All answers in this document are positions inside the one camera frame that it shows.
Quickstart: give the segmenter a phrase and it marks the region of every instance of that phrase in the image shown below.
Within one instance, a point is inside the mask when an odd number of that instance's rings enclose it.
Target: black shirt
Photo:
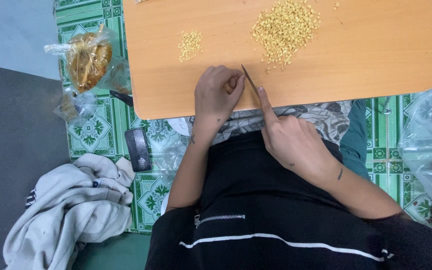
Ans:
[[[146,269],[432,269],[432,229],[352,215],[251,132],[210,148],[200,204],[156,221]]]

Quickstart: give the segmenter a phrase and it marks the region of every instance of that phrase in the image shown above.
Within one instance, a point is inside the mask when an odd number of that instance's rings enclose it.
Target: wooden cutting board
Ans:
[[[432,0],[338,1],[336,11],[335,0],[307,2],[321,13],[320,28],[281,71],[261,62],[264,48],[250,39],[273,0],[123,0],[136,115],[194,115],[195,85],[211,65],[244,64],[273,107],[432,88]],[[201,32],[203,50],[183,63],[182,31]],[[246,83],[236,110],[255,108],[259,102]]]

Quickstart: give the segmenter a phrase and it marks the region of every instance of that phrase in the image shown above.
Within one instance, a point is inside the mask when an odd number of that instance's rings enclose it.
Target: hand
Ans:
[[[315,125],[292,115],[277,117],[263,87],[257,95],[266,122],[261,132],[268,152],[283,167],[319,187],[328,172],[334,174],[341,164],[326,148]]]
[[[203,125],[217,132],[240,100],[244,91],[244,80],[241,70],[222,65],[209,67],[201,75],[194,90],[194,125]],[[225,90],[228,86],[234,90]]]

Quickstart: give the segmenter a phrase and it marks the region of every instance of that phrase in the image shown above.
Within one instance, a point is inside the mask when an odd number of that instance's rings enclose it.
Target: wrist tattoo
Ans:
[[[337,177],[338,180],[341,179],[341,175],[343,175],[343,168],[341,168],[341,171],[339,172],[339,175]]]

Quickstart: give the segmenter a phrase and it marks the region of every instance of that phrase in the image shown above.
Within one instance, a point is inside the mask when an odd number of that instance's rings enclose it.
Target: forearm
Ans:
[[[206,175],[208,150],[214,137],[213,132],[207,132],[202,126],[193,126],[188,148],[171,186],[168,210],[194,205],[200,198]]]
[[[330,165],[324,181],[318,181],[321,189],[359,218],[380,219],[402,211],[398,203],[374,183],[353,173],[341,163]]]

